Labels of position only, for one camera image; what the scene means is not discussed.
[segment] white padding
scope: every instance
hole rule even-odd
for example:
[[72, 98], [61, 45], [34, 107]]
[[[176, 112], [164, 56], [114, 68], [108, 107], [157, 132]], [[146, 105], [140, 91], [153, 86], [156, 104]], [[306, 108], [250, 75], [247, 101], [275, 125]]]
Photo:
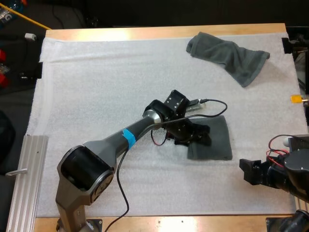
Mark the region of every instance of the white padding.
[[[281, 133], [307, 133], [286, 33], [225, 36], [239, 46], [270, 53], [256, 79], [242, 88], [220, 66], [192, 58], [190, 38], [128, 42], [62, 42], [45, 38], [28, 134], [49, 136], [37, 215], [57, 217], [56, 167], [72, 147], [103, 139], [139, 120], [154, 99], [177, 89], [189, 99], [225, 101], [233, 150], [231, 161], [188, 160], [187, 148], [155, 146], [145, 135], [128, 152], [120, 178], [130, 203], [128, 215], [286, 214], [293, 200], [283, 190], [243, 180], [239, 159], [265, 160], [269, 140]], [[214, 114], [209, 103], [197, 113]], [[273, 146], [283, 148], [283, 138]], [[114, 179], [87, 216], [119, 216], [126, 209]]]

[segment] gray towel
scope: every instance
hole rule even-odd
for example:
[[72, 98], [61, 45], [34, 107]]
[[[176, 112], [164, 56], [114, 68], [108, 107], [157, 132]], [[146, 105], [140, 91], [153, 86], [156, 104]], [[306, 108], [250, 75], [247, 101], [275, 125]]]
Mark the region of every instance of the gray towel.
[[209, 133], [211, 145], [206, 146], [198, 142], [192, 142], [188, 147], [188, 159], [231, 160], [233, 158], [228, 127], [223, 115], [212, 118], [197, 118], [191, 121], [201, 125], [208, 125], [211, 128]]
[[242, 86], [248, 86], [260, 73], [270, 54], [252, 51], [231, 41], [200, 32], [187, 45], [191, 56], [211, 61], [223, 68]]

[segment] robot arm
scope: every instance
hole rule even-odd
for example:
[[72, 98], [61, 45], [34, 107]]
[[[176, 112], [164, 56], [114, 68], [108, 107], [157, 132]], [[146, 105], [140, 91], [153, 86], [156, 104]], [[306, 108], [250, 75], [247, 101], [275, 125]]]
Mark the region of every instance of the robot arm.
[[[290, 152], [277, 157], [268, 156], [265, 162], [240, 159], [244, 180], [252, 185], [282, 189], [309, 202], [309, 136], [288, 139]], [[292, 217], [267, 218], [267, 232], [307, 232], [309, 213], [297, 210]]]
[[86, 221], [84, 206], [91, 205], [110, 184], [117, 167], [117, 157], [149, 130], [165, 128], [175, 144], [189, 145], [197, 141], [210, 145], [208, 126], [183, 119], [186, 110], [199, 103], [199, 100], [189, 101], [173, 90], [164, 103], [158, 100], [150, 103], [138, 122], [106, 139], [86, 142], [69, 150], [57, 167], [59, 185], [56, 203], [60, 227], [65, 232], [93, 231], [91, 227], [95, 226]]

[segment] yellow object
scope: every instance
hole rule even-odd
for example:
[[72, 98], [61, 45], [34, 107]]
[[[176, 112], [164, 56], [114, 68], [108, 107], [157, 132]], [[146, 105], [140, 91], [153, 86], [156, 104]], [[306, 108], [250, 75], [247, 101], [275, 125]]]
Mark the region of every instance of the yellow object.
[[291, 102], [292, 103], [302, 103], [303, 99], [302, 99], [301, 95], [292, 95], [291, 96]]
[[38, 25], [38, 26], [40, 26], [40, 27], [42, 27], [42, 28], [44, 28], [44, 29], [46, 29], [46, 30], [51, 30], [51, 28], [49, 28], [49, 27], [47, 27], [47, 26], [45, 26], [45, 25], [43, 25], [43, 24], [41, 24], [41, 23], [38, 23], [37, 21], [34, 21], [34, 20], [32, 20], [31, 18], [28, 18], [28, 17], [24, 16], [23, 14], [21, 14], [21, 13], [15, 11], [15, 10], [12, 10], [11, 8], [9, 8], [9, 7], [5, 6], [5, 5], [3, 5], [2, 3], [0, 3], [0, 6], [1, 6], [2, 8], [4, 8], [5, 10], [8, 10], [9, 12], [12, 12], [13, 14], [15, 14], [15, 15], [17, 15], [17, 16], [24, 18], [25, 20], [27, 20], [27, 21], [29, 21], [29, 22], [31, 22], [31, 23], [34, 23], [34, 24], [36, 24], [36, 25]]

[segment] wooden tabletop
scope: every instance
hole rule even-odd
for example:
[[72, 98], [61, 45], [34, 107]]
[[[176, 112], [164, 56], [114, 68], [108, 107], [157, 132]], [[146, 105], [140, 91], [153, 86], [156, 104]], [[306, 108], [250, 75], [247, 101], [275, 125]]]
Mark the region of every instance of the wooden tabletop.
[[[126, 41], [192, 37], [200, 31], [212, 35], [286, 32], [284, 24], [241, 24], [189, 27], [48, 30], [46, 37], [66, 41]], [[124, 217], [109, 232], [265, 232], [266, 217], [250, 216], [156, 216]], [[114, 217], [103, 217], [103, 230]], [[35, 232], [55, 232], [57, 218], [36, 218]]]

